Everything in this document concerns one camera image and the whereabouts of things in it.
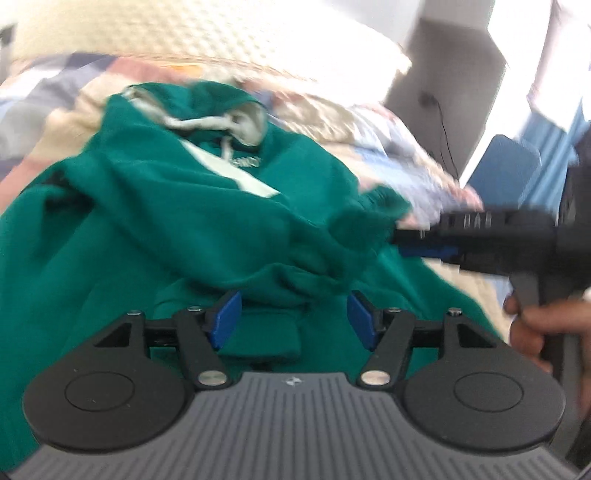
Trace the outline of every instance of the logo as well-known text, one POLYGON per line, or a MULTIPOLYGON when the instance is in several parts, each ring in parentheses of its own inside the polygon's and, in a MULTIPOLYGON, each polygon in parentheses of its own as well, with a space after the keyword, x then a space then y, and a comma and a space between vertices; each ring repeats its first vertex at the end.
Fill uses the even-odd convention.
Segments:
POLYGON ((297 377, 289 377, 285 381, 285 383, 288 384, 290 387, 297 387, 298 385, 300 385, 303 382, 304 381, 301 378, 297 378, 297 377))

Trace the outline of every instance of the white wall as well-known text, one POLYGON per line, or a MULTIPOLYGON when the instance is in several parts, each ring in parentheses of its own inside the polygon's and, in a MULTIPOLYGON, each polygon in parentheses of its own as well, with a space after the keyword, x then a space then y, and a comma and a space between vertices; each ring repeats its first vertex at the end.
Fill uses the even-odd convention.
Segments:
POLYGON ((423 148, 440 163, 442 151, 452 169, 438 110, 418 104, 422 90, 435 95, 459 173, 482 136, 505 69, 505 60, 488 40, 473 30, 420 22, 408 48, 413 66, 395 82, 387 102, 423 148))
POLYGON ((424 0, 323 0, 334 9, 406 47, 424 0))
POLYGON ((423 18, 485 30, 495 0, 426 0, 423 18))

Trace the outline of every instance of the blue gripper pad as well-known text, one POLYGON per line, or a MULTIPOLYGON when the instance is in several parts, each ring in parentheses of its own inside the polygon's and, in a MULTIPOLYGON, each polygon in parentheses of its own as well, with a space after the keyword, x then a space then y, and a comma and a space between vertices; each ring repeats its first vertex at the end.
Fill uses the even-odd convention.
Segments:
POLYGON ((205 314, 203 330, 209 335, 209 342, 219 350, 230 338, 242 315, 242 295, 239 291, 229 291, 219 299, 205 314))
POLYGON ((400 256, 407 257, 422 257, 422 258, 440 258, 445 261, 459 254, 459 249, 456 247, 398 247, 400 256))
POLYGON ((347 318, 361 344, 367 350, 374 350, 378 344, 378 332, 382 311, 376 309, 360 291, 354 290, 347 298, 347 318))

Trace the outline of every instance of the green hoodie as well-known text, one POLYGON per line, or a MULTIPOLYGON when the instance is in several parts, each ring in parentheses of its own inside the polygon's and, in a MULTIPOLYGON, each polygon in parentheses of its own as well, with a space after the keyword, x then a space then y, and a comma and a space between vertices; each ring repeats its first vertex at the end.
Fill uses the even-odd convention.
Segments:
POLYGON ((127 310, 165 318, 240 289, 242 319, 220 352, 234 375, 270 361, 355 376, 368 352, 346 317, 354 288, 378 307, 441 319, 457 306, 488 326, 387 244, 407 207, 384 187, 359 194, 339 160, 231 86, 153 83, 111 97, 84 151, 0 218, 0 469, 36 448, 27 384, 127 310))

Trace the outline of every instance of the finger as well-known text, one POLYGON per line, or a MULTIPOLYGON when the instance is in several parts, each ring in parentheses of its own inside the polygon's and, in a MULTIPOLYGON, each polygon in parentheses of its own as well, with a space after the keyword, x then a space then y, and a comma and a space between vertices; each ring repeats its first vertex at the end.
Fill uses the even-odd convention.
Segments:
POLYGON ((591 332, 591 303, 565 300, 544 307, 529 307, 521 318, 540 333, 591 332))
POLYGON ((544 372, 546 372, 547 374, 552 374, 552 364, 550 362, 546 362, 544 360, 540 360, 538 357, 536 356, 528 356, 527 357, 530 361, 532 361, 533 363, 535 363, 538 367, 540 367, 544 372))
POLYGON ((515 295, 510 295, 505 299, 505 304, 503 305, 503 309, 509 315, 517 315, 520 312, 519 302, 517 301, 517 297, 515 295))
POLYGON ((518 352, 528 356, 539 356, 544 346, 544 336, 521 319, 511 323, 509 331, 509 344, 518 352))

